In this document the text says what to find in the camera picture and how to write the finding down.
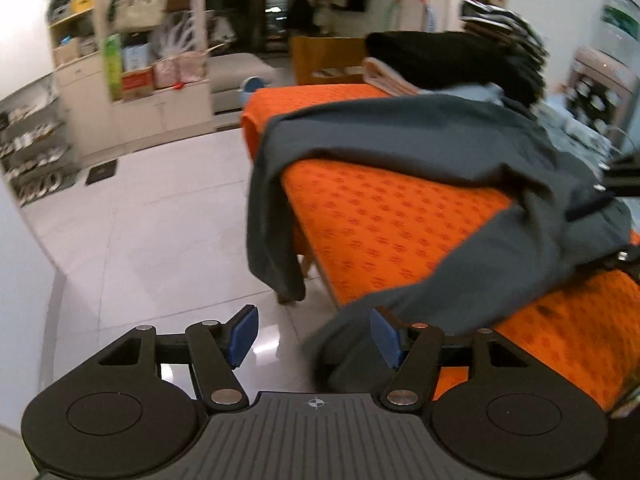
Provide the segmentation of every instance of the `beige couch cushion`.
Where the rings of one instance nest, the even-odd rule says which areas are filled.
[[[276,79],[276,69],[253,54],[245,52],[209,57],[207,71],[212,93],[237,90],[242,82],[251,76],[258,76],[269,85]]]

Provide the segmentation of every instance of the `wooden chair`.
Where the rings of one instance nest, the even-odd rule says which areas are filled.
[[[308,38],[291,40],[291,57],[298,85],[362,83],[364,38]]]

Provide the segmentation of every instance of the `white tile floor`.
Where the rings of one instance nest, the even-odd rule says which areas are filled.
[[[54,377],[139,324],[183,332],[228,320],[244,304],[260,332],[236,374],[247,393],[309,391],[300,340],[334,313],[319,279],[281,306],[254,278],[244,248],[250,162],[240,130],[182,140],[120,158],[113,178],[78,183],[24,213],[67,275]],[[190,391],[188,371],[164,370]]]

